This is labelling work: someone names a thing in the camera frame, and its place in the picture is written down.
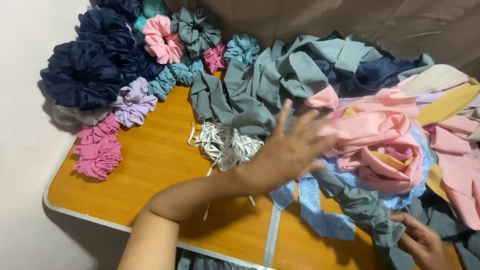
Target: teal scrunchie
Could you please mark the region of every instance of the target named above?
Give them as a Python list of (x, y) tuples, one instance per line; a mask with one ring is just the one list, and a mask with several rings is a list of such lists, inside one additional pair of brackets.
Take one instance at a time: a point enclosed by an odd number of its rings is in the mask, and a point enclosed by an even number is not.
[(189, 86), (193, 84), (195, 76), (204, 71), (204, 64), (201, 57), (190, 59), (184, 56), (180, 63), (171, 64), (170, 69), (178, 82)]
[(260, 47), (257, 40), (246, 34), (233, 35), (233, 39), (227, 44), (225, 59), (236, 59), (247, 65), (251, 65), (258, 57)]
[(213, 16), (204, 9), (191, 11), (182, 7), (179, 13), (173, 13), (170, 28), (179, 34), (190, 57), (195, 58), (220, 42), (220, 30), (214, 27), (213, 21)]
[(158, 99), (166, 100), (167, 94), (175, 86), (175, 78), (168, 67), (151, 82), (148, 83), (148, 94), (156, 96)]
[(172, 17), (172, 11), (168, 8), (167, 4), (163, 0), (143, 0), (144, 12), (135, 21), (133, 27), (138, 31), (142, 31), (148, 18), (153, 18), (157, 15), (165, 15)]

